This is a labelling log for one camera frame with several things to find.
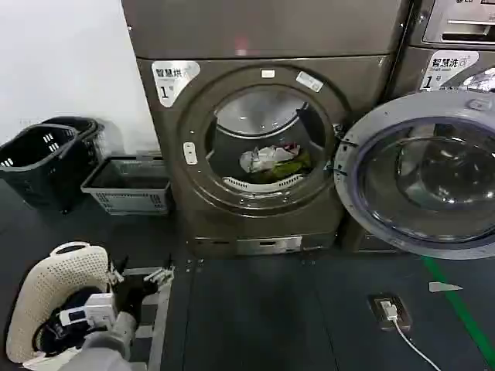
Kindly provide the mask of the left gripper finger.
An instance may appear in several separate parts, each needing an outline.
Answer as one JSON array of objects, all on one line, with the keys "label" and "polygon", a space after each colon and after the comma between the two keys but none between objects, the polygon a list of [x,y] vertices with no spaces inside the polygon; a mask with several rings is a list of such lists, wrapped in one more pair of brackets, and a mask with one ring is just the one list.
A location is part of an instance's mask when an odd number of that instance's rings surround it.
[{"label": "left gripper finger", "polygon": [[163,261],[162,266],[154,269],[150,274],[143,278],[146,284],[154,284],[161,287],[173,279],[174,276],[174,259],[171,254]]},{"label": "left gripper finger", "polygon": [[110,287],[117,287],[124,280],[124,270],[128,265],[128,256],[125,256],[121,260],[114,260],[108,258],[108,284]]}]

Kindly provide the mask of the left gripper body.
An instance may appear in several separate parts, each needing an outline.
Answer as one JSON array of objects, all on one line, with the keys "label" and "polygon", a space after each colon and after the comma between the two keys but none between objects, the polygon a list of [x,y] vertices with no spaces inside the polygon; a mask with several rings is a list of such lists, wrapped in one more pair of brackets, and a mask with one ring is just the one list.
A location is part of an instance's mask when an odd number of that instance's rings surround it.
[{"label": "left gripper body", "polygon": [[117,310],[130,315],[140,315],[144,299],[157,291],[158,285],[154,281],[144,281],[140,278],[124,279],[114,286]]}]

